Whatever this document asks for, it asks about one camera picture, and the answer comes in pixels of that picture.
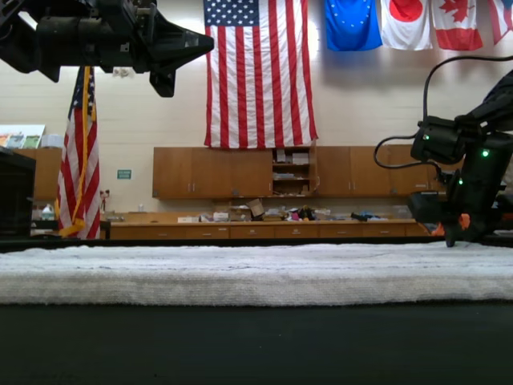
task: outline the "black cable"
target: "black cable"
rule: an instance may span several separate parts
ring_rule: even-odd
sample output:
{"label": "black cable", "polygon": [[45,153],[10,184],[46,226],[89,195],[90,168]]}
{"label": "black cable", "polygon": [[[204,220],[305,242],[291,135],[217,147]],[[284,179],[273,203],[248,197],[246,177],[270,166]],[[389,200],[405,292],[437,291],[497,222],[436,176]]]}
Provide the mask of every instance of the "black cable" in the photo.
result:
{"label": "black cable", "polygon": [[[448,58],[444,60],[443,62],[437,64],[434,66],[429,75],[426,78],[426,82],[424,83],[424,92],[422,96],[422,115],[423,120],[427,119],[427,93],[430,86],[431,78],[433,77],[433,74],[443,65],[455,62],[457,60],[481,60],[485,62],[509,62],[513,60],[513,55],[511,56],[504,56],[504,57],[495,57],[495,56],[455,56],[454,58]],[[436,168],[437,175],[441,175],[442,169],[438,164],[435,162],[414,162],[414,163],[408,163],[408,164],[383,164],[378,159],[378,151],[379,148],[386,142],[389,142],[391,140],[410,140],[414,139],[416,134],[413,134],[411,136],[390,136],[388,138],[385,138],[381,142],[378,143],[376,148],[374,149],[374,162],[380,167],[388,168],[388,169],[400,169],[400,168],[409,168],[409,167],[415,167],[415,166],[422,166],[422,165],[430,165]]]}

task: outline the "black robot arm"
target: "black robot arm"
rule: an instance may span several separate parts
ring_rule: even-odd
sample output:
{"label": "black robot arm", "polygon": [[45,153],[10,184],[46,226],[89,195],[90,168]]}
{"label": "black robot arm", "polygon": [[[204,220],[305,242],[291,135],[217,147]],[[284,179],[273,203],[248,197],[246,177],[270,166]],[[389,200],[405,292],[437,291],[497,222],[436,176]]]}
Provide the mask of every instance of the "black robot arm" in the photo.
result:
{"label": "black robot arm", "polygon": [[[150,72],[160,96],[174,95],[176,70],[207,54],[213,39],[166,20],[156,1],[1,0],[0,59],[17,71],[59,81],[60,67]],[[26,11],[34,30],[19,15]]]}

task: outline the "white brick wall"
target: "white brick wall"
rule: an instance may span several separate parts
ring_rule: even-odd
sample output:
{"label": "white brick wall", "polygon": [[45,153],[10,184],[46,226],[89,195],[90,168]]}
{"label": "white brick wall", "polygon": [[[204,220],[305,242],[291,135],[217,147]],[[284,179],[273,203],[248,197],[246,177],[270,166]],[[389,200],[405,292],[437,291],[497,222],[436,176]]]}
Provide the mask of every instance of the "white brick wall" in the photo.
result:
{"label": "white brick wall", "polygon": [[[479,4],[480,55],[513,55],[513,34],[493,47],[486,4]],[[203,31],[201,0],[160,0],[171,21]],[[402,52],[381,47],[368,52],[325,49],[324,1],[309,1],[314,109],[319,144],[371,145],[385,136],[410,134],[422,114],[422,87],[429,70],[453,53]],[[513,63],[454,63],[442,69],[430,89],[430,114],[454,117],[483,99]],[[97,70],[101,183],[112,192],[111,208],[207,209],[204,201],[159,203],[151,198],[152,149],[201,146],[205,130],[205,58],[178,70],[176,96],[161,99],[148,75],[112,78]],[[40,74],[21,75],[0,63],[0,124],[45,124],[63,134],[76,68],[63,69],[53,84]],[[116,180],[117,168],[132,168],[134,180]]]}

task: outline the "red circle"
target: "red circle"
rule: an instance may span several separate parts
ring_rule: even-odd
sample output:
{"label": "red circle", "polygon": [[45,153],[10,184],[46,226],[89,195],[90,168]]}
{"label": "red circle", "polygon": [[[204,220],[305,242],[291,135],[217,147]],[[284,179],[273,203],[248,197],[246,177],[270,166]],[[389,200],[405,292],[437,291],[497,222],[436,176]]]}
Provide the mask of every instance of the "red circle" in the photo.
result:
{"label": "red circle", "polygon": [[400,22],[414,22],[422,16],[420,0],[390,0],[390,14]]}

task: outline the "european union flag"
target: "european union flag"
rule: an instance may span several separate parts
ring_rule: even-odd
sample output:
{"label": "european union flag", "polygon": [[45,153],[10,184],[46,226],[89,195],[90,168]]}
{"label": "european union flag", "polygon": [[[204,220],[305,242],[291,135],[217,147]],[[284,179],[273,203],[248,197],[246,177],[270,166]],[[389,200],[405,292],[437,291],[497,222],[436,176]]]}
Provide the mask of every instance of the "european union flag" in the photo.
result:
{"label": "european union flag", "polygon": [[382,45],[375,0],[325,0],[328,48],[367,51]]}

